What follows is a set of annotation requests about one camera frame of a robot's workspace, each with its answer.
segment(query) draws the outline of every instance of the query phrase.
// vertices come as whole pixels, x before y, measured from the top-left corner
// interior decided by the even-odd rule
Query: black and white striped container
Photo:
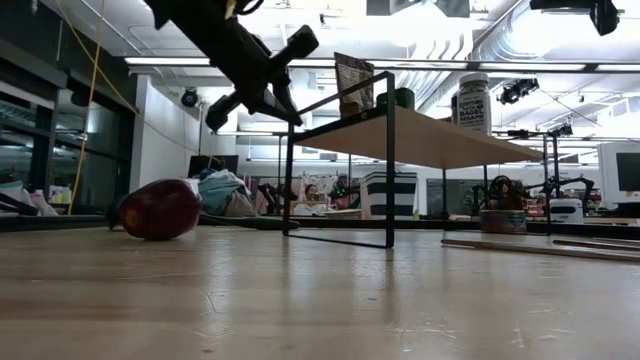
[[[412,220],[416,197],[416,173],[396,173],[394,193],[396,220]],[[373,172],[360,183],[362,219],[383,220],[387,215],[387,174]]]

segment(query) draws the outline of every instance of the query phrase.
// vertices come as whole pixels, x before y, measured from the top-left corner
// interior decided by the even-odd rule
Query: jar
[[[489,76],[484,73],[463,76],[457,100],[458,125],[491,135]]]

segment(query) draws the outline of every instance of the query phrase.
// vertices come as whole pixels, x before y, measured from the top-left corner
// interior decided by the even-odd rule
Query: computer screen
[[[640,191],[640,153],[617,153],[620,191]]]

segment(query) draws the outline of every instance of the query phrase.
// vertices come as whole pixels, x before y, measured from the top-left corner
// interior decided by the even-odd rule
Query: wooden shelf board
[[[296,145],[386,160],[386,114],[369,111],[339,122],[312,130]],[[457,169],[542,158],[542,152],[396,107],[396,162]]]

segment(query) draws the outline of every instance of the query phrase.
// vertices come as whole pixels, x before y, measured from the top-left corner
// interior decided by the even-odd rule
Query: robotic arm
[[[211,60],[235,85],[235,92],[223,96],[207,113],[206,123],[218,131],[227,115],[243,104],[250,114],[267,114],[294,125],[302,125],[291,100],[287,64],[307,57],[318,47],[318,40],[308,26],[301,27],[288,45],[275,56],[262,41],[238,22],[238,15],[248,15],[262,4],[257,0],[145,0],[153,11],[156,29],[169,20]],[[273,85],[273,94],[267,89]]]
[[[555,176],[552,176],[551,178],[549,178],[549,180],[545,181],[542,184],[537,184],[537,185],[531,185],[531,186],[526,186],[524,188],[524,190],[530,190],[533,188],[537,188],[537,187],[542,187],[542,192],[544,194],[548,194],[550,195],[553,190],[556,188],[556,186],[564,186],[564,185],[568,185],[568,184],[573,184],[573,183],[577,183],[577,182],[581,182],[584,184],[584,196],[582,197],[582,211],[585,214],[589,213],[589,198],[591,196],[591,191],[593,191],[593,187],[595,185],[595,183],[589,179],[585,179],[583,177],[577,177],[574,179],[566,179],[566,180],[560,180],[558,181],[557,178]]]

